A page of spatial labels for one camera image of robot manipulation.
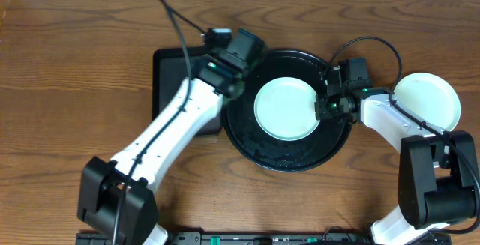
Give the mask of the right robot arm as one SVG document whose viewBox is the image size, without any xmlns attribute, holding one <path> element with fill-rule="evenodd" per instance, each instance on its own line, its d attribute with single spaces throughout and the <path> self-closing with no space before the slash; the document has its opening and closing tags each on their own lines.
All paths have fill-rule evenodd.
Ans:
<svg viewBox="0 0 480 245">
<path fill-rule="evenodd" d="M 360 123 L 400 154 L 398 206 L 370 226 L 375 244 L 415 244 L 427 237 L 462 235 L 479 227 L 479 168 L 473 138 L 445 131 L 374 87 L 363 58 L 328 66 L 316 97 L 316 119 Z"/>
</svg>

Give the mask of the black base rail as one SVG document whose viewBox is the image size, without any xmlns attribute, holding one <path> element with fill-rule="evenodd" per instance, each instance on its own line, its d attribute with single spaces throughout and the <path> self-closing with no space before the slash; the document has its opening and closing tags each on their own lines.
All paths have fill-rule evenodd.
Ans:
<svg viewBox="0 0 480 245">
<path fill-rule="evenodd" d="M 107 245 L 110 240 L 101 234 L 84 232 L 76 234 L 76 245 Z M 345 229 L 329 229 L 318 235 L 268 235 L 268 234 L 226 234 L 201 232 L 169 232 L 166 245 L 303 245 L 303 244 L 375 244 L 367 235 L 347 232 Z M 411 244 L 451 245 L 448 235 L 429 234 L 426 238 Z"/>
</svg>

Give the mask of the light green plate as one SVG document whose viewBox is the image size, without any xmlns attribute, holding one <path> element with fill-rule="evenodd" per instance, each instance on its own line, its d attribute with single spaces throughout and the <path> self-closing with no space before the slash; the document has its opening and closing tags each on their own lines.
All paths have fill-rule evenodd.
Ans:
<svg viewBox="0 0 480 245">
<path fill-rule="evenodd" d="M 303 80 L 273 79 L 256 94 L 254 116 L 263 131 L 275 139 L 287 142 L 303 139 L 320 124 L 314 105 L 316 95 Z"/>
<path fill-rule="evenodd" d="M 461 116 L 461 102 L 453 87 L 431 73 L 412 73 L 394 89 L 396 98 L 432 125 L 451 131 Z"/>
</svg>

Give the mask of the light green front plate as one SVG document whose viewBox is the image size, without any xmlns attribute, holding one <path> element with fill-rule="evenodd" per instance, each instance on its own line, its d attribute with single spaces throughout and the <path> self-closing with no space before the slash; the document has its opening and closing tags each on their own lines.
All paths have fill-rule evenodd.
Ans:
<svg viewBox="0 0 480 245">
<path fill-rule="evenodd" d="M 316 95 L 303 80 L 273 79 L 256 94 L 254 116 L 263 131 L 275 139 L 287 142 L 303 139 L 320 124 L 314 105 Z"/>
</svg>

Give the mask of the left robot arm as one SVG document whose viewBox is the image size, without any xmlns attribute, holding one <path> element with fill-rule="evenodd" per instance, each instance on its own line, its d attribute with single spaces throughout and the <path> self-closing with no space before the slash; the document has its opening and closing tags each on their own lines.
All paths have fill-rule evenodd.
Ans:
<svg viewBox="0 0 480 245">
<path fill-rule="evenodd" d="M 93 157 L 82 170 L 77 216 L 112 244 L 164 244 L 155 193 L 168 168 L 197 132 L 238 98 L 247 75 L 266 52 L 243 28 L 211 30 L 210 50 L 193 61 L 160 114 L 109 161 Z"/>
</svg>

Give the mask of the black round tray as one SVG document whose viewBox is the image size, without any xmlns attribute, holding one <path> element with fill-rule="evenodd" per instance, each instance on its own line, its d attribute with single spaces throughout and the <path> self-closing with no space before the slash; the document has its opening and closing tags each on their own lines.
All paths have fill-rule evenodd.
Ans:
<svg viewBox="0 0 480 245">
<path fill-rule="evenodd" d="M 246 158 L 267 169 L 300 172 L 333 158 L 348 140 L 352 124 L 329 119 L 300 140 L 284 141 L 267 134 L 254 117 L 254 99 L 261 87 L 280 77 L 305 81 L 316 93 L 326 94 L 320 79 L 327 62 L 298 49 L 273 49 L 248 75 L 240 98 L 222 110 L 223 127 L 235 148 Z"/>
</svg>

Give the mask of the black rectangular tray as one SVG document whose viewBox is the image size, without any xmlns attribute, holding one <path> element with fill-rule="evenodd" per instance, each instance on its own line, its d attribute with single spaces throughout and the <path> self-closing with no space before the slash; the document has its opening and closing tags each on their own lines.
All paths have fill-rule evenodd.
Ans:
<svg viewBox="0 0 480 245">
<path fill-rule="evenodd" d="M 207 54 L 204 46 L 188 47 L 191 63 Z M 152 57 L 152 120 L 173 99 L 183 79 L 187 76 L 185 57 L 181 48 L 158 49 Z M 196 136 L 216 136 L 222 131 L 220 114 L 205 124 Z"/>
</svg>

